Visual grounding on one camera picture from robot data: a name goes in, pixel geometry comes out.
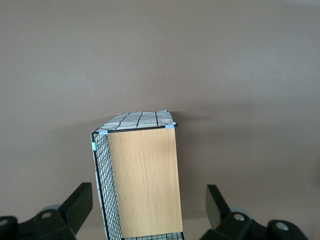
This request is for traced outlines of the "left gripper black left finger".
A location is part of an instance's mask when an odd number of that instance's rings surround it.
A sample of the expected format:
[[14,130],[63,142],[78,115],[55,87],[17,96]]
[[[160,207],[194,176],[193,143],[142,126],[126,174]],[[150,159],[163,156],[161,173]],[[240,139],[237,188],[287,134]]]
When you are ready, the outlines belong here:
[[0,217],[2,240],[75,240],[93,208],[90,182],[81,183],[57,209],[44,209],[19,223],[15,216]]

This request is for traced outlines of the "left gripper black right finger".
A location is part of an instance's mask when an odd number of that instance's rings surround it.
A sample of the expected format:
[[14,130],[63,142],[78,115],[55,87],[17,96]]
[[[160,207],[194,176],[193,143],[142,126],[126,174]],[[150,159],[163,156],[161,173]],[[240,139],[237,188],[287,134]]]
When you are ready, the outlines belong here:
[[247,214],[232,211],[218,187],[206,186],[205,209],[211,226],[202,240],[305,240],[306,235],[295,224],[271,220],[263,226]]

